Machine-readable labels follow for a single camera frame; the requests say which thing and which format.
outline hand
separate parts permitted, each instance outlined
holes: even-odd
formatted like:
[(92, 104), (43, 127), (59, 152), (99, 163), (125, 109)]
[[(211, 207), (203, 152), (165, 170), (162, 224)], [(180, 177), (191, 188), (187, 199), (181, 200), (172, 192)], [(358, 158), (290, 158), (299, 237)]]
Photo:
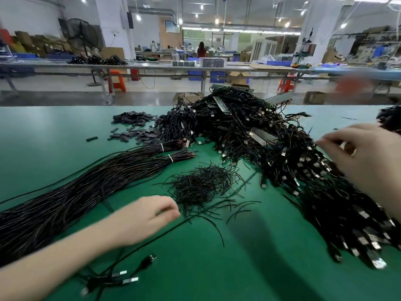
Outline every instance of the hand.
[(122, 207), (95, 226), (112, 239), (113, 247), (123, 247), (143, 241), (179, 217), (171, 197), (153, 195)]
[[(340, 142), (349, 142), (356, 150), (344, 151)], [(401, 136), (374, 124), (355, 124), (316, 143), (355, 187), (382, 206), (401, 212)]]

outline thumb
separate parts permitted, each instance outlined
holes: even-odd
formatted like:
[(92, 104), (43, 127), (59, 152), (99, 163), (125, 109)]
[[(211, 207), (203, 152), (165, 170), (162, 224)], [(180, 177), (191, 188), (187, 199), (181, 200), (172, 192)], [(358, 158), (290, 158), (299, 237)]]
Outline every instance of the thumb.
[(341, 149), (337, 144), (325, 138), (319, 139), (318, 141), (316, 141), (316, 143), (319, 147), (323, 149), (324, 152), (327, 153), (330, 159), (342, 172), (344, 172), (344, 168), (346, 168), (350, 163), (353, 162), (353, 158), (343, 149)]
[(168, 209), (154, 217), (150, 222), (152, 223), (152, 228), (157, 232), (168, 223), (178, 219), (181, 213), (177, 209)]

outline shiny floor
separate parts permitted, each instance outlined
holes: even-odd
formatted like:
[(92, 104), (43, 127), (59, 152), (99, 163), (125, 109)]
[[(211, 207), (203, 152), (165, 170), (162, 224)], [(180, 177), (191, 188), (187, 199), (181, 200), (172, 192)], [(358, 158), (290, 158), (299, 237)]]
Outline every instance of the shiny floor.
[[(13, 78), (18, 92), (10, 91), (5, 80), (0, 80), (0, 106), (172, 106), (177, 92), (199, 92), (200, 81), (187, 79), (171, 80), (169, 78), (145, 77), (142, 81), (126, 83), (127, 92), (117, 92), (115, 98), (106, 98), (101, 87), (89, 87), (90, 77), (68, 76), (31, 76)], [(251, 79), (249, 86), (257, 97), (277, 95), (279, 80)], [(206, 95), (212, 83), (206, 83)], [(401, 97), (401, 90), (391, 88), (379, 91), (379, 94), (366, 93), (356, 96), (345, 96), (335, 91), (336, 83), (326, 80), (302, 81), (297, 84), (292, 96), (292, 104), (309, 104), (308, 92), (323, 92), (324, 101), (318, 104), (328, 105), (384, 105), (393, 104)]]

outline forearm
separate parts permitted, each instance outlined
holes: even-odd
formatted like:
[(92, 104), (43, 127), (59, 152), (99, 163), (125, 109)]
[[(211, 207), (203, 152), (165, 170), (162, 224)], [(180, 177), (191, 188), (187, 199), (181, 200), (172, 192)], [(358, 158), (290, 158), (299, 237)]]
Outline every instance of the forearm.
[(0, 301), (42, 300), (93, 259), (114, 248), (95, 224), (0, 269)]

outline person in red shirt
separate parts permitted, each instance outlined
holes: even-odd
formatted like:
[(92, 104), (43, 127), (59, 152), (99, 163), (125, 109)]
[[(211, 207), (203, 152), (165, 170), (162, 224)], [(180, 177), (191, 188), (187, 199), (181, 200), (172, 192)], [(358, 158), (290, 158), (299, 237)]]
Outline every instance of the person in red shirt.
[(198, 47), (198, 58), (206, 57), (206, 49), (204, 48), (204, 43), (201, 41)]

